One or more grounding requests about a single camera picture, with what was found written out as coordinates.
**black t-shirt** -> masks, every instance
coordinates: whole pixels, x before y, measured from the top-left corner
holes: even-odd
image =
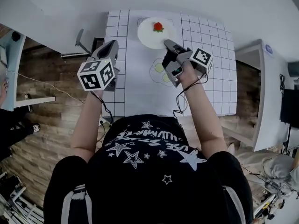
[[[241,223],[224,187],[236,193],[246,223],[252,221],[252,195],[237,159],[218,152],[207,160],[188,146],[174,118],[120,119],[88,163],[77,156],[61,160],[45,196],[45,224],[61,223],[65,197],[83,184],[94,224]]]

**blue sticker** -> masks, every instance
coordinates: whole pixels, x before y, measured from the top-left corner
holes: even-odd
[[[266,45],[266,50],[267,50],[270,54],[273,54],[273,50],[272,50],[271,46],[269,46],[268,44]]]

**black grid line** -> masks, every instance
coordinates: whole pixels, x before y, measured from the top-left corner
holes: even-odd
[[[126,117],[126,68],[127,68],[127,50],[128,50],[128,30],[129,30],[129,18],[130,18],[130,10],[128,11],[128,25],[127,25],[127,43],[126,43],[126,61],[125,61],[125,114]]]
[[[227,40],[230,41],[230,42],[234,42],[233,41],[233,34],[231,32],[225,31],[225,36],[227,35],[226,33],[230,33],[230,35],[232,36],[232,40],[229,40],[229,39],[227,39]]]
[[[187,39],[185,39],[185,38],[184,38],[183,30],[185,30],[185,31],[189,31],[191,34],[192,34],[192,32],[194,32],[194,33],[200,33],[201,36],[202,36],[202,34],[209,35],[209,36],[210,36],[210,42],[211,42],[210,44],[207,44],[206,42],[203,42],[202,39],[201,39],[201,42],[197,42],[197,43],[201,43],[202,48],[203,48],[203,46],[205,46],[205,45],[209,45],[211,48],[213,48],[212,46],[215,46],[215,47],[218,47],[219,50],[220,50],[220,56],[215,56],[215,55],[213,55],[213,56],[220,58],[221,67],[219,67],[219,69],[221,69],[221,76],[222,76],[222,79],[215,79],[215,78],[214,78],[214,74],[215,74],[215,71],[214,71],[214,68],[215,68],[215,67],[214,67],[214,66],[212,67],[212,68],[213,68],[213,78],[210,78],[210,79],[213,79],[213,90],[212,90],[212,91],[213,91],[213,102],[214,102],[214,99],[215,99],[214,80],[221,80],[221,82],[222,82],[222,90],[221,90],[220,92],[222,92],[222,93],[223,93],[223,92],[229,92],[229,94],[231,94],[231,93],[233,92],[233,91],[231,91],[231,86],[230,86],[230,85],[231,85],[231,81],[235,81],[235,80],[231,80],[231,75],[230,75],[231,70],[233,70],[233,69],[231,69],[231,66],[230,66],[230,65],[229,65],[229,68],[228,68],[228,69],[227,69],[227,68],[222,68],[222,59],[227,59],[227,60],[228,60],[228,63],[230,63],[229,60],[232,60],[232,59],[230,59],[228,51],[231,50],[231,51],[234,52],[235,50],[232,50],[232,49],[229,49],[229,48],[228,48],[228,41],[230,41],[230,40],[228,40],[227,38],[224,39],[224,40],[226,40],[226,45],[227,45],[227,47],[225,48],[225,47],[221,47],[221,46],[220,46],[220,38],[221,38],[221,39],[223,39],[223,38],[222,38],[222,37],[219,38],[218,30],[224,31],[224,33],[225,33],[225,37],[226,37],[226,32],[228,32],[228,31],[225,30],[225,26],[223,25],[223,26],[224,26],[224,29],[222,29],[222,28],[218,28],[216,22],[209,21],[209,20],[207,20],[207,21],[208,21],[208,25],[203,24],[203,23],[200,22],[200,18],[199,18],[199,29],[200,29],[199,32],[198,32],[198,31],[191,31],[191,23],[195,23],[195,24],[198,24],[198,23],[193,22],[193,21],[190,21],[190,20],[187,21],[187,22],[189,22],[189,24],[190,24],[190,30],[183,29],[183,23],[182,23],[182,37],[183,37],[183,43],[184,43],[184,42],[190,42],[190,43],[191,43],[191,46],[193,46],[192,42],[195,42],[195,41],[192,40],[192,35],[191,35],[191,39],[190,39],[190,41],[187,40]],[[210,34],[207,34],[207,33],[203,32],[203,31],[201,30],[201,27],[200,27],[201,25],[208,26]],[[210,31],[211,29],[210,29],[210,28],[214,28],[214,29],[216,29],[218,36],[211,35],[211,31]],[[211,38],[212,36],[213,36],[213,37],[217,37],[217,38],[219,39],[219,46],[218,46],[218,45],[212,45],[212,38]],[[228,57],[223,57],[223,52],[221,53],[221,48],[227,50]],[[223,70],[227,70],[227,71],[229,71],[229,79],[228,79],[227,77],[224,79],[224,77],[223,77]],[[223,91],[223,81],[228,81],[228,82],[229,82],[229,91]],[[222,113],[222,108],[223,108],[222,104],[223,104],[223,103],[226,103],[226,102],[222,102],[222,103],[220,103],[220,104],[221,104],[221,113],[220,113],[219,115],[227,115],[227,114],[223,114],[223,113]]]
[[[206,20],[207,24],[202,23],[201,20]],[[206,19],[206,18],[199,17],[199,23],[202,24],[202,25],[208,26],[209,25],[209,20]]]
[[[110,13],[110,11],[108,12],[108,17],[119,17],[121,14],[121,11],[119,12],[118,16],[109,16],[109,13]]]
[[[114,90],[114,116],[115,116],[115,91],[116,91],[116,84],[115,84],[115,90]]]
[[[181,25],[182,25],[182,40],[183,40],[183,46],[184,46],[184,34],[183,34],[183,18],[182,18],[182,14],[181,14]]]
[[[106,27],[125,27],[127,25],[117,25],[117,26],[106,26]]]
[[[127,36],[125,36],[125,35],[117,35],[117,36],[114,36],[114,35],[113,35],[113,36],[105,36],[105,38],[106,38],[106,37],[127,37]]]
[[[215,99],[215,93],[216,93],[216,92],[221,92],[221,103],[223,103],[223,102],[222,102],[222,99],[223,99],[223,91],[214,91],[213,103],[218,103],[218,102],[215,102],[215,100],[214,100],[214,99]]]

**white plate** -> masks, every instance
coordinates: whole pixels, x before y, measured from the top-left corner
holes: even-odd
[[[154,24],[157,22],[162,24],[163,32],[154,31]],[[174,25],[170,21],[159,17],[144,20],[138,27],[137,35],[143,45],[152,49],[164,49],[164,40],[175,40],[177,36]]]

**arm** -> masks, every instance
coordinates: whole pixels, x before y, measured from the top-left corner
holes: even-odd
[[[183,70],[184,72],[179,79],[184,89],[198,78],[190,62],[184,63]],[[216,152],[228,151],[220,121],[206,96],[203,86],[201,84],[194,85],[185,92],[185,95],[190,106],[203,155],[209,158]]]
[[[102,97],[103,91],[98,91],[97,95]],[[102,103],[88,93],[71,139],[72,155],[79,156],[86,162],[95,153],[101,112]]]
[[[299,150],[297,150],[297,153],[295,155],[293,164],[292,164],[292,169],[296,168],[299,166]]]
[[[3,105],[4,100],[6,98],[7,88],[8,88],[8,83],[7,83],[7,81],[4,81],[3,84],[2,84],[2,86],[1,86],[0,108]]]

